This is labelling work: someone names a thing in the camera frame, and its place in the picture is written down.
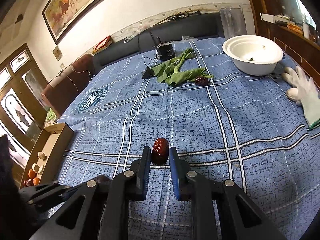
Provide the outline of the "white sugarcane slice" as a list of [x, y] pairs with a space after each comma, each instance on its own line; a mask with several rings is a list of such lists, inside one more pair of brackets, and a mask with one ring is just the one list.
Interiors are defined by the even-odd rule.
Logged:
[[43, 174], [43, 171], [44, 171], [45, 166], [44, 166], [44, 165], [39, 166], [39, 165], [37, 165], [36, 163], [33, 163], [33, 165], [32, 165], [31, 168], [32, 168], [32, 170], [33, 170], [35, 173], [37, 173], [37, 174]]

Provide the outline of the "white sugarcane piece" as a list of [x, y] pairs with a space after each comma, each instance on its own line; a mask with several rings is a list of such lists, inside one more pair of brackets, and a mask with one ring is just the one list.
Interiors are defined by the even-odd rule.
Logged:
[[37, 157], [41, 160], [46, 160], [47, 156], [43, 152], [38, 152]]

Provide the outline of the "small red date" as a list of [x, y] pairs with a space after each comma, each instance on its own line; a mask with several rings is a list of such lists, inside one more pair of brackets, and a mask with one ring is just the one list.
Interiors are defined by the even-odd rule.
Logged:
[[151, 162], [156, 166], [163, 166], [167, 163], [169, 158], [169, 143], [165, 138], [156, 139], [152, 152]]

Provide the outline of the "orange tangerine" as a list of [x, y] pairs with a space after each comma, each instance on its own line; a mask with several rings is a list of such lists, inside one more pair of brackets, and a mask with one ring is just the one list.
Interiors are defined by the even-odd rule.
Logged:
[[40, 179], [39, 179], [39, 178], [35, 177], [35, 178], [33, 179], [33, 185], [39, 185], [39, 182], [40, 182]]

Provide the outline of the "orange fruit in box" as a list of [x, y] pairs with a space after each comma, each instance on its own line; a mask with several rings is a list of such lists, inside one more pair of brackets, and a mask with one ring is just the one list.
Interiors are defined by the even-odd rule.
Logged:
[[36, 173], [33, 169], [30, 169], [30, 170], [28, 171], [28, 177], [29, 177], [30, 179], [34, 179], [34, 178], [36, 178], [36, 176], [37, 176], [37, 173]]

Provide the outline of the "wooden door with glass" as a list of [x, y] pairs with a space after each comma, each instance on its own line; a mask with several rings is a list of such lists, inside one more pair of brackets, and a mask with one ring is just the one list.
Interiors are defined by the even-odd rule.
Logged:
[[1, 135], [7, 135], [13, 161], [25, 168], [46, 119], [41, 92], [48, 85], [28, 45], [1, 63]]

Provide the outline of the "green cloth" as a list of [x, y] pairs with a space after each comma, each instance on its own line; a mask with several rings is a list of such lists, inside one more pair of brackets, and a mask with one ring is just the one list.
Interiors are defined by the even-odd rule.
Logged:
[[57, 116], [55, 112], [50, 108], [49, 111], [47, 112], [46, 119], [44, 121], [43, 126], [44, 127], [51, 126], [55, 124], [56, 120], [57, 120]]

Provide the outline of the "blue checked tablecloth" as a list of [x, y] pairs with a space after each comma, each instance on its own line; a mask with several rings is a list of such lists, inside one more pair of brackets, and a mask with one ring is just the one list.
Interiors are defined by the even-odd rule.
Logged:
[[174, 45], [193, 48], [182, 69], [205, 68], [208, 86], [170, 87], [142, 79], [154, 51], [105, 66], [60, 118], [74, 131], [57, 179], [78, 185], [113, 178], [144, 146], [165, 138], [193, 170], [234, 180], [287, 239], [299, 239], [319, 210], [319, 129], [290, 101], [281, 78], [296, 61], [285, 54], [264, 77], [240, 72], [222, 38]]

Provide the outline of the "dark date by vegetable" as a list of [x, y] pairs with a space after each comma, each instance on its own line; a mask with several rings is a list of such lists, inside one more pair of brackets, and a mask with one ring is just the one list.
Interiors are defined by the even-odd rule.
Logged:
[[198, 86], [207, 86], [208, 85], [208, 78], [205, 77], [205, 76], [198, 76], [196, 77], [195, 79], [195, 83], [198, 85]]

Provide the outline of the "white work glove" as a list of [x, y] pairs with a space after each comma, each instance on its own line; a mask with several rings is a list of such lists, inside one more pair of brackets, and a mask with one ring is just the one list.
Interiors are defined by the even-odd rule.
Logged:
[[307, 77], [300, 66], [295, 69], [285, 67], [282, 78], [292, 88], [286, 91], [286, 96], [297, 105], [303, 107], [304, 116], [308, 127], [314, 129], [319, 125], [319, 92], [312, 77]]

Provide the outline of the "small black adapter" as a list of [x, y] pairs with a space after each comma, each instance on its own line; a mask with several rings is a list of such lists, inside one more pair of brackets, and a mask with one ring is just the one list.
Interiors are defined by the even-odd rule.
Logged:
[[143, 80], [150, 79], [150, 78], [153, 77], [153, 75], [154, 75], [153, 70], [151, 68], [149, 68], [149, 67], [146, 67], [146, 70], [142, 75], [142, 79]]

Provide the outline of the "green leafy vegetable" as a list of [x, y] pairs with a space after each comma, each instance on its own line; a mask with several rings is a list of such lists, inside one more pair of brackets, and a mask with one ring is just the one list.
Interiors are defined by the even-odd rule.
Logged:
[[180, 71], [185, 61], [192, 59], [193, 56], [193, 48], [188, 48], [179, 56], [151, 67], [154, 72], [153, 77], [157, 78], [158, 83], [166, 83], [171, 87], [176, 87], [186, 82], [195, 83], [195, 79], [198, 76], [205, 76], [208, 79], [213, 78], [206, 72], [204, 67]]

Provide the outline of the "red book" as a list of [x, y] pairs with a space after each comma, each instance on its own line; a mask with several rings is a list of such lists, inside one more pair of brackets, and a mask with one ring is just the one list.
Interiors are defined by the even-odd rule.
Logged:
[[107, 49], [112, 43], [113, 43], [112, 37], [107, 36], [95, 46], [95, 48], [92, 51], [92, 54], [95, 55], [100, 51]]

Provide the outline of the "black electronic device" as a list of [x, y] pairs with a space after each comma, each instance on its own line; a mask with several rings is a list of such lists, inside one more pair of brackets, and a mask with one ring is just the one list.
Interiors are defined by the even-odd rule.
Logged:
[[167, 61], [175, 57], [175, 52], [171, 42], [162, 42], [160, 37], [157, 36], [155, 38], [152, 32], [150, 32], [150, 35], [157, 50], [157, 57], [161, 61]]

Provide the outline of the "wooden sideboard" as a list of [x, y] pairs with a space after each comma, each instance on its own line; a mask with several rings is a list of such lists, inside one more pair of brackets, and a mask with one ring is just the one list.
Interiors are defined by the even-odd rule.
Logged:
[[255, 33], [276, 42], [319, 84], [319, 18], [302, 0], [249, 0]]

